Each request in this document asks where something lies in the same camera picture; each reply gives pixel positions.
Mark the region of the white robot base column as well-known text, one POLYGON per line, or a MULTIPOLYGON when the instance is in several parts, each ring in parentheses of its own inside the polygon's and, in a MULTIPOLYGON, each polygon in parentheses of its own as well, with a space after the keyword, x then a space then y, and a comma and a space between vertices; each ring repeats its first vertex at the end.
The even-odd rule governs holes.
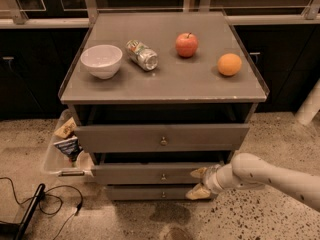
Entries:
POLYGON ((308 125, 320 110, 320 79, 302 103, 295 118, 303 125, 308 125))

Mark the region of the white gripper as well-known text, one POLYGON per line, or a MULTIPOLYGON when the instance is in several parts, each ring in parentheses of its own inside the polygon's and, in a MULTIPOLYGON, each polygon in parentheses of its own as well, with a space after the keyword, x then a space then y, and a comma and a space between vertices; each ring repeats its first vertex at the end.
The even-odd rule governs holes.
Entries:
POLYGON ((217 171, 220 165, 216 164, 210 167, 201 167, 190 172, 193 178, 202 179, 202 183, 198 183, 186 193, 186 198, 190 200, 206 199, 211 196, 211 192, 219 194, 223 191, 217 180, 217 171))

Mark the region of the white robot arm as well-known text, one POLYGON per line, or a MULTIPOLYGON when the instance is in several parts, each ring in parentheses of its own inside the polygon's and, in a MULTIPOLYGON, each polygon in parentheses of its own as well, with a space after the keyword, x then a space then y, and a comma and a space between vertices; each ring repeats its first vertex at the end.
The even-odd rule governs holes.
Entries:
POLYGON ((186 193, 198 200, 228 189, 248 190, 269 185, 320 211, 320 177, 274 166, 250 153, 240 153, 226 165, 201 167, 190 173, 199 183, 186 193))

